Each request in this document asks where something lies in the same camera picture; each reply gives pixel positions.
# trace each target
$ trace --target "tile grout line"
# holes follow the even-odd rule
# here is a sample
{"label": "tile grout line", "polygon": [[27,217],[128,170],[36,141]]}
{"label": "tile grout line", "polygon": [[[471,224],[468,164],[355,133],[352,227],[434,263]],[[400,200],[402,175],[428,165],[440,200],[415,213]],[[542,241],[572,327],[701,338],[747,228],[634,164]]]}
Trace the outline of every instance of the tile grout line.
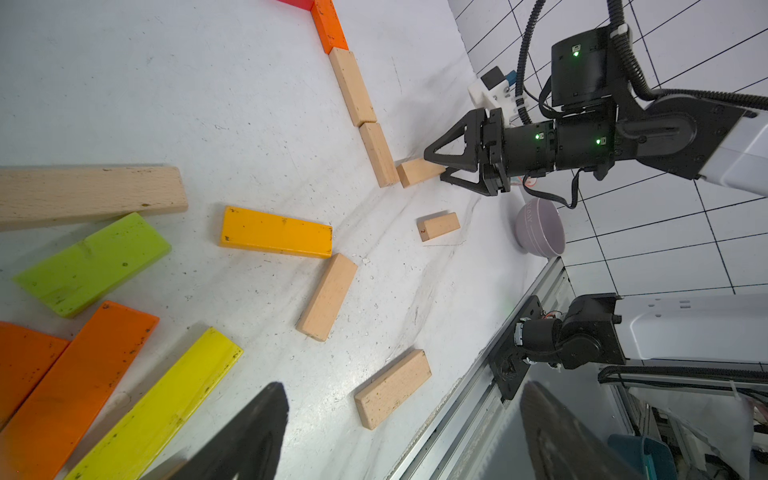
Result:
{"label": "tile grout line", "polygon": [[[735,207],[736,205],[741,205],[741,204],[748,204],[749,202],[755,202],[755,201],[758,201],[758,200],[765,200],[765,197],[761,197],[761,198],[753,198],[752,200],[745,200],[745,201],[743,201],[743,202],[738,202],[738,203],[736,203],[736,204],[731,204],[731,205],[723,205],[722,207],[715,207],[715,208],[710,208],[709,210],[704,210],[704,212],[712,212],[712,211],[715,211],[715,210],[720,210],[720,209],[722,209],[722,208]],[[565,242],[565,243],[573,243],[573,242],[578,242],[578,241],[581,241],[581,240],[588,240],[588,239],[590,239],[590,238],[595,238],[595,237],[605,237],[606,235],[611,235],[611,234],[613,234],[613,233],[625,232],[625,231],[627,231],[627,230],[633,230],[633,229],[635,229],[635,228],[640,228],[640,227],[648,227],[649,225],[655,225],[656,223],[663,223],[663,222],[668,222],[668,221],[670,221],[670,220],[678,220],[678,219],[680,219],[680,218],[690,217],[690,216],[692,216],[692,215],[698,215],[698,214],[701,214],[701,213],[703,213],[703,212],[695,212],[695,213],[693,213],[693,214],[680,215],[679,217],[672,217],[672,218],[667,218],[667,219],[665,219],[665,220],[659,220],[659,221],[657,221],[657,222],[644,223],[644,224],[642,224],[642,225],[638,225],[638,226],[636,226],[636,227],[628,227],[628,228],[623,228],[623,229],[621,229],[621,230],[616,230],[616,231],[613,231],[613,232],[608,232],[608,233],[601,233],[600,235],[595,235],[594,237],[585,237],[585,238],[580,238],[580,239],[578,239],[578,240],[569,240],[569,241],[567,241],[567,242]]]}
{"label": "tile grout line", "polygon": [[645,43],[645,37],[643,36],[643,30],[640,28],[640,22],[637,20],[637,15],[634,13],[634,6],[630,2],[629,8],[632,11],[632,16],[634,17],[634,22],[637,25],[637,31],[640,33],[640,38],[643,41],[643,46],[645,47],[645,53],[648,55],[648,61],[650,62],[650,69],[654,71],[654,77],[656,77],[656,82],[659,82],[659,75],[656,73],[656,67],[654,67],[654,60],[650,57],[650,52],[648,51],[648,45]]}
{"label": "tile grout line", "polygon": [[[541,17],[539,17],[539,18],[538,18],[538,21],[537,21],[537,23],[538,23],[538,22],[540,22],[540,21],[541,21],[541,19],[542,19],[543,17],[545,17],[545,16],[546,16],[546,15],[547,15],[549,12],[551,12],[551,11],[554,9],[554,7],[556,7],[556,6],[560,5],[560,2],[556,3],[556,4],[555,4],[555,5],[552,7],[552,8],[550,8],[549,10],[547,10],[547,11],[546,11],[546,12],[545,12],[545,13],[544,13],[544,14],[543,14]],[[477,71],[477,74],[479,74],[481,71],[485,70],[485,69],[486,69],[486,68],[487,68],[487,67],[488,67],[488,66],[489,66],[491,63],[493,63],[493,62],[494,62],[494,60],[496,60],[496,58],[499,58],[499,57],[501,57],[501,56],[502,56],[502,53],[504,53],[505,51],[507,51],[507,49],[508,49],[508,48],[510,48],[512,45],[514,45],[514,44],[515,44],[515,42],[516,42],[517,40],[520,40],[521,38],[523,38],[523,32],[522,32],[522,30],[520,29],[520,24],[518,23],[518,17],[517,17],[517,15],[515,15],[515,8],[517,8],[518,6],[520,6],[520,4],[521,4],[521,3],[522,3],[522,0],[521,0],[520,2],[518,2],[518,3],[517,3],[517,5],[515,5],[514,7],[512,7],[512,16],[515,18],[515,24],[517,24],[517,26],[518,26],[518,31],[520,32],[520,36],[519,36],[519,37],[517,37],[517,38],[516,38],[516,39],[515,39],[515,40],[514,40],[514,41],[513,41],[511,44],[509,44],[509,45],[507,45],[506,47],[504,47],[504,48],[502,49],[502,51],[500,51],[500,52],[498,53],[498,55],[496,55],[496,56],[495,56],[493,59],[491,59],[491,61],[490,61],[490,62],[488,62],[487,64],[485,64],[485,67],[483,67],[483,68],[481,68],[480,70],[478,70],[478,71]]]}
{"label": "tile grout line", "polygon": [[732,48],[738,47],[739,45],[743,44],[743,43],[744,43],[744,42],[746,42],[746,41],[752,40],[752,39],[753,39],[753,38],[755,38],[757,35],[761,35],[761,34],[765,33],[766,31],[768,31],[768,28],[764,28],[763,30],[761,30],[761,31],[758,31],[758,32],[757,32],[755,35],[752,35],[752,36],[750,36],[749,38],[745,38],[745,39],[743,39],[742,41],[740,41],[740,42],[736,43],[735,45],[731,45],[730,47],[726,48],[725,50],[721,51],[720,53],[716,53],[715,55],[712,55],[712,56],[711,56],[711,57],[709,57],[708,59],[700,61],[699,63],[695,64],[693,67],[687,68],[687,69],[683,70],[682,72],[680,72],[679,74],[677,74],[677,75],[674,75],[673,77],[670,77],[670,78],[668,78],[668,79],[667,79],[667,80],[665,80],[665,81],[662,81],[660,84],[656,85],[656,87],[655,87],[655,88],[659,88],[661,85],[663,85],[663,84],[667,83],[668,81],[672,81],[672,80],[674,80],[675,78],[677,78],[677,77],[681,76],[682,74],[685,74],[685,73],[687,73],[687,72],[689,72],[689,71],[693,70],[694,68],[696,68],[696,67],[699,67],[699,66],[701,66],[701,65],[703,65],[703,64],[705,64],[705,63],[707,63],[709,60],[712,60],[713,58],[715,58],[715,57],[718,57],[718,56],[720,56],[720,55],[724,54],[725,52],[729,51],[729,50],[730,50],[730,49],[732,49]]}
{"label": "tile grout line", "polygon": [[[759,237],[761,235],[768,235],[768,232],[765,232],[765,233],[752,233],[751,235],[743,235],[741,237],[728,238],[728,239],[725,239],[725,240],[712,240],[711,242],[692,243],[691,245],[683,245],[682,247],[665,248],[663,250],[654,250],[652,252],[633,253],[631,255],[624,255],[623,257],[607,258],[606,260],[621,260],[621,259],[624,259],[624,258],[640,257],[641,255],[651,255],[652,253],[662,253],[662,252],[668,252],[670,250],[680,250],[682,248],[689,248],[689,247],[700,247],[702,245],[711,245],[712,243],[724,243],[724,242],[730,242],[731,240],[741,240],[743,238]],[[597,239],[598,237],[582,238],[581,240],[573,240],[572,242],[566,242],[566,244],[568,244],[568,243],[575,243],[575,242],[581,242],[583,240],[592,240],[593,238]],[[601,261],[602,260],[593,260],[591,262],[574,263],[573,265],[568,265],[568,266],[588,265],[589,263],[599,263]]]}
{"label": "tile grout line", "polygon": [[664,22],[662,22],[662,23],[660,23],[659,25],[657,25],[657,26],[653,27],[653,28],[652,28],[652,29],[651,29],[651,30],[650,30],[650,31],[649,31],[647,34],[645,34],[645,35],[642,35],[642,34],[641,34],[640,38],[638,38],[637,40],[633,41],[633,42],[632,42],[632,44],[634,45],[634,44],[638,43],[638,42],[639,42],[640,40],[642,40],[643,38],[645,38],[645,37],[647,37],[648,35],[650,35],[650,34],[652,34],[653,32],[655,32],[655,31],[656,31],[656,30],[657,30],[659,27],[661,27],[662,25],[665,25],[665,24],[667,24],[667,23],[668,23],[670,20],[672,20],[673,18],[677,17],[679,14],[681,14],[681,13],[685,12],[687,9],[689,9],[689,8],[693,7],[693,6],[694,6],[694,5],[696,5],[698,2],[701,2],[701,0],[696,0],[694,3],[692,3],[692,4],[688,5],[686,8],[683,8],[683,9],[682,9],[682,10],[680,10],[678,13],[676,13],[676,14],[672,15],[670,18],[668,18],[668,19],[667,19],[667,20],[665,20]]}
{"label": "tile grout line", "polygon": [[[768,283],[750,283],[748,285],[736,285],[734,288],[742,288],[745,286],[763,286],[768,285]],[[651,292],[651,293],[628,293],[627,295],[622,296],[640,296],[640,295],[661,295],[662,293],[686,293],[686,292],[699,292],[702,290],[719,290],[721,288],[729,288],[728,286],[710,286],[708,288],[694,288],[692,290],[669,290],[667,292]]]}
{"label": "tile grout line", "polygon": [[[462,10],[462,13],[466,12],[466,11],[467,11],[467,8],[469,8],[469,6],[470,6],[470,5],[472,5],[472,3],[473,3],[474,1],[475,1],[475,0],[469,0],[469,3],[467,4],[467,6],[465,6],[465,7],[464,7],[464,10]],[[454,20],[454,22],[455,22],[456,20],[458,20],[458,17],[462,16],[462,13],[459,13],[458,15],[456,15],[456,18],[454,18],[454,19],[453,19],[453,20]]]}
{"label": "tile grout line", "polygon": [[749,87],[751,87],[752,85],[757,85],[757,84],[759,84],[761,81],[765,81],[765,80],[768,80],[768,77],[765,77],[765,78],[761,78],[761,79],[760,79],[760,80],[758,80],[758,81],[753,81],[752,83],[748,84],[746,87],[742,87],[742,88],[739,88],[739,89],[738,89],[738,90],[736,90],[734,93],[738,93],[738,92],[742,91],[744,88],[749,88]]}
{"label": "tile grout line", "polygon": [[[581,196],[581,189],[579,189],[578,195],[579,197]],[[605,253],[603,253],[603,246],[600,245],[600,239],[598,238],[598,231],[594,229],[594,223],[592,223],[592,217],[589,216],[589,210],[587,210],[587,204],[585,204],[584,201],[582,201],[581,204],[584,205],[584,211],[587,212],[587,218],[589,219],[589,224],[592,227],[592,231],[594,232],[594,238],[598,242],[600,255],[603,256],[603,261],[605,262],[605,269],[608,270],[608,276],[611,278],[611,283],[614,284],[614,292],[618,295],[619,289],[616,288],[616,281],[614,280],[614,274],[611,273],[611,268],[608,266],[608,260],[605,259]]]}
{"label": "tile grout line", "polygon": [[[499,20],[499,21],[496,23],[496,25],[493,25],[493,28],[491,28],[490,30],[488,30],[488,33],[486,33],[485,35],[483,35],[483,36],[482,36],[482,38],[481,38],[480,40],[478,40],[478,42],[475,44],[475,47],[477,47],[478,45],[480,45],[480,42],[482,42],[483,40],[485,40],[485,37],[489,36],[489,35],[491,34],[491,32],[492,32],[492,31],[494,31],[494,30],[496,29],[496,27],[498,27],[498,25],[499,25],[500,23],[502,23],[502,22],[504,21],[504,19],[505,19],[505,18],[507,18],[507,17],[508,17],[508,16],[509,16],[511,13],[512,13],[512,10],[510,10],[509,12],[507,12],[507,15],[504,15],[504,16],[502,17],[502,19],[501,19],[501,20]],[[475,50],[475,47],[472,47],[472,48],[470,48],[469,50],[467,50],[467,55],[469,55],[469,52],[471,52],[472,50]]]}
{"label": "tile grout line", "polygon": [[696,187],[696,195],[699,196],[699,201],[701,202],[701,210],[704,211],[704,216],[707,219],[707,225],[710,226],[710,231],[712,232],[712,240],[715,241],[715,247],[717,248],[717,253],[720,255],[720,261],[723,262],[723,270],[725,270],[725,275],[728,277],[728,283],[730,284],[730,289],[733,291],[733,295],[736,295],[736,289],[733,288],[733,281],[731,281],[730,273],[728,273],[728,267],[725,265],[723,252],[720,251],[720,245],[717,243],[717,237],[715,236],[715,230],[712,228],[712,223],[710,222],[710,216],[707,215],[707,208],[704,206],[704,200],[701,200],[701,192],[699,192],[699,185],[695,181],[694,181],[694,186]]}

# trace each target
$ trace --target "black cable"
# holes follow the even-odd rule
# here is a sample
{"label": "black cable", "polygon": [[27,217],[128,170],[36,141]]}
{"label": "black cable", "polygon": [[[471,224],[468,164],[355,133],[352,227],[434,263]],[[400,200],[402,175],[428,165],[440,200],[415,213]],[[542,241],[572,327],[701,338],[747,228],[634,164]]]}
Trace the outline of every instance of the black cable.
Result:
{"label": "black cable", "polygon": [[544,87],[541,89],[541,93],[538,94],[538,110],[546,118],[550,118],[550,119],[563,118],[565,114],[547,105],[547,97],[551,92],[552,92],[552,76],[550,75],[549,78],[547,78],[547,81],[544,83]]}
{"label": "black cable", "polygon": [[528,115],[528,110],[525,108],[525,99],[523,98],[523,80],[525,79],[525,65],[528,62],[528,47],[531,46],[531,37],[533,36],[533,29],[536,27],[538,16],[541,14],[541,10],[544,8],[545,0],[536,0],[531,11],[531,16],[528,17],[528,24],[525,26],[525,32],[523,33],[523,39],[520,42],[520,56],[518,58],[518,78],[520,81],[515,83],[515,104],[518,106],[518,115],[523,125],[528,125],[531,122],[531,117]]}
{"label": "black cable", "polygon": [[528,180],[528,177],[533,172],[528,172],[523,177],[523,188],[526,192],[528,192],[529,195],[532,195],[534,197],[543,198],[544,200],[549,200],[552,202],[558,202],[559,204],[563,204],[566,207],[573,210],[576,208],[576,205],[578,204],[578,175],[584,171],[583,168],[579,168],[576,171],[576,174],[574,175],[574,179],[571,181],[571,202],[568,203],[563,197],[560,197],[559,195],[550,194],[548,192],[541,192],[538,190],[531,190],[528,185],[525,184],[525,182]]}
{"label": "black cable", "polygon": [[745,108],[768,110],[768,97],[760,97],[759,95],[734,94],[725,91],[689,90],[684,88],[662,88],[651,90],[650,87],[648,87],[648,83],[645,81],[643,70],[632,51],[629,29],[627,28],[627,31],[624,33],[617,33],[618,29],[622,25],[625,25],[624,5],[622,0],[607,0],[607,6],[608,17],[611,20],[611,40],[619,54],[624,74],[629,78],[634,93],[637,94],[639,98],[646,101],[652,101],[666,95],[685,94],[699,98],[707,98],[709,100],[722,101]]}
{"label": "black cable", "polygon": [[525,91],[525,93],[528,94],[529,97],[533,98],[533,100],[536,103],[538,103],[538,97],[536,95],[532,94],[530,91],[528,91],[528,89],[525,87],[525,85],[523,85],[523,90]]}

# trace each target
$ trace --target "wooden block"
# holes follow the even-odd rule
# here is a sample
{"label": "wooden block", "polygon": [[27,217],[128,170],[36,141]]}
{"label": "wooden block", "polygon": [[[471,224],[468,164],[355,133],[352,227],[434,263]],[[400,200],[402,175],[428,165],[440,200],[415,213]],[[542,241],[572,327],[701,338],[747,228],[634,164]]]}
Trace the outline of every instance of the wooden block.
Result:
{"label": "wooden block", "polygon": [[362,80],[355,54],[349,50],[334,48],[328,58],[341,88],[341,95],[349,110],[349,116],[356,127],[368,122],[376,122],[371,99],[366,84]]}
{"label": "wooden block", "polygon": [[158,320],[104,302],[0,432],[0,478],[54,478]]}
{"label": "wooden block", "polygon": [[69,342],[0,322],[0,430]]}
{"label": "wooden block", "polygon": [[302,257],[330,258],[333,227],[245,208],[227,207],[219,245]]}
{"label": "wooden block", "polygon": [[397,174],[400,176],[400,183],[403,188],[437,177],[444,171],[445,167],[442,165],[428,162],[423,158],[403,162],[397,166]]}
{"label": "wooden block", "polygon": [[139,214],[130,214],[13,280],[63,317],[72,317],[170,252]]}
{"label": "wooden block", "polygon": [[334,255],[296,329],[315,340],[325,342],[339,315],[346,292],[352,285],[355,272],[357,265],[350,259],[341,253]]}
{"label": "wooden block", "polygon": [[344,38],[344,31],[341,29],[339,16],[333,7],[333,1],[315,0],[310,11],[325,53],[329,54],[333,48],[349,50],[349,47],[346,46],[346,38]]}
{"label": "wooden block", "polygon": [[0,230],[184,211],[176,167],[0,170]]}
{"label": "wooden block", "polygon": [[461,228],[461,225],[458,224],[458,217],[456,214],[445,214],[440,217],[430,218],[429,220],[418,222],[416,226],[419,228],[419,235],[422,236],[422,242],[426,242],[427,240],[431,240]]}
{"label": "wooden block", "polygon": [[315,0],[280,0],[282,3],[299,7],[302,10],[312,10],[312,5],[315,4]]}
{"label": "wooden block", "polygon": [[373,173],[376,174],[379,187],[384,188],[396,184],[398,181],[397,170],[395,170],[392,154],[389,153],[389,145],[386,144],[382,126],[379,124],[362,124],[360,136],[368,151],[368,158],[371,160],[371,167],[373,167]]}
{"label": "wooden block", "polygon": [[432,376],[424,350],[414,350],[355,395],[362,426],[373,430]]}
{"label": "wooden block", "polygon": [[65,480],[137,480],[241,355],[209,328]]}

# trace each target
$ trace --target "natural wooden block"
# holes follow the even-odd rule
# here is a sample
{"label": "natural wooden block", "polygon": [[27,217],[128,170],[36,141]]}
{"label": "natural wooden block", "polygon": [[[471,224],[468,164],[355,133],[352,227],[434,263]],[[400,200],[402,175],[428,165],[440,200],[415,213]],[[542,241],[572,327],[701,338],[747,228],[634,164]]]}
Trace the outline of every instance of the natural wooden block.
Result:
{"label": "natural wooden block", "polygon": [[104,302],[0,432],[0,478],[53,479],[158,320]]}
{"label": "natural wooden block", "polygon": [[0,230],[184,211],[176,167],[0,169]]}
{"label": "natural wooden block", "polygon": [[355,395],[362,426],[373,430],[432,376],[424,350],[414,350]]}
{"label": "natural wooden block", "polygon": [[357,66],[355,54],[349,50],[334,48],[328,55],[336,74],[336,80],[341,88],[341,95],[349,110],[349,116],[356,127],[367,123],[376,122],[376,113],[373,111],[371,99],[368,96],[366,84],[362,80],[360,68]]}
{"label": "natural wooden block", "polygon": [[330,258],[333,228],[246,208],[227,207],[219,245],[243,250]]}
{"label": "natural wooden block", "polygon": [[315,0],[310,12],[312,12],[317,34],[320,36],[320,43],[323,44],[325,53],[329,54],[334,47],[349,50],[339,16],[336,14],[336,8],[333,7],[333,0]]}
{"label": "natural wooden block", "polygon": [[445,171],[445,167],[417,158],[403,162],[397,166],[397,174],[403,188],[422,183],[424,180],[437,177]]}
{"label": "natural wooden block", "polygon": [[80,313],[170,252],[170,243],[130,214],[21,272],[13,280],[65,318]]}
{"label": "natural wooden block", "polygon": [[242,355],[209,328],[65,480],[138,480]]}
{"label": "natural wooden block", "polygon": [[431,240],[461,228],[461,225],[458,224],[458,217],[456,214],[445,214],[440,217],[430,218],[429,220],[418,222],[416,226],[419,228],[419,235],[422,237],[422,242],[426,242],[427,240]]}
{"label": "natural wooden block", "polygon": [[0,322],[0,430],[67,345],[67,340]]}
{"label": "natural wooden block", "polygon": [[320,279],[320,285],[312,295],[310,304],[296,325],[301,333],[315,340],[325,342],[333,322],[339,315],[344,297],[355,278],[357,265],[341,253],[334,255],[328,262],[326,272]]}
{"label": "natural wooden block", "polygon": [[373,173],[376,174],[379,186],[384,188],[396,184],[398,177],[395,161],[392,159],[392,154],[389,153],[389,145],[386,144],[382,126],[379,124],[362,124],[360,136],[368,151],[368,158],[371,160],[371,167],[373,167]]}

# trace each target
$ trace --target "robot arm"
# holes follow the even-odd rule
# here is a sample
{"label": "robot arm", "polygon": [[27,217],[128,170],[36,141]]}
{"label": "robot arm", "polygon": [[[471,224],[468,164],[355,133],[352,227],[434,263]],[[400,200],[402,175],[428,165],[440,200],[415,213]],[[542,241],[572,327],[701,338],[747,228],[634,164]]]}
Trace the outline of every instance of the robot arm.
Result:
{"label": "robot arm", "polygon": [[[768,109],[768,98],[662,91],[654,93],[658,98],[643,109],[629,89],[633,78],[625,73],[624,58],[611,40],[612,28],[585,31],[553,45],[552,76],[539,98],[541,113],[549,120],[509,127],[505,109],[479,108],[429,145],[424,158],[447,167],[441,180],[496,195],[510,191],[510,177],[579,169],[602,180],[616,161],[637,159],[678,177],[767,195],[768,113],[760,109]],[[493,77],[497,84],[488,82]],[[483,80],[488,91],[504,87],[500,71]],[[545,105],[550,90],[553,107],[562,111]],[[522,100],[517,102],[522,119],[525,108]],[[437,153],[462,135],[463,154]],[[479,181],[453,177],[457,170],[479,171]],[[560,197],[525,189],[568,204]],[[575,202],[568,206],[575,207]]]}

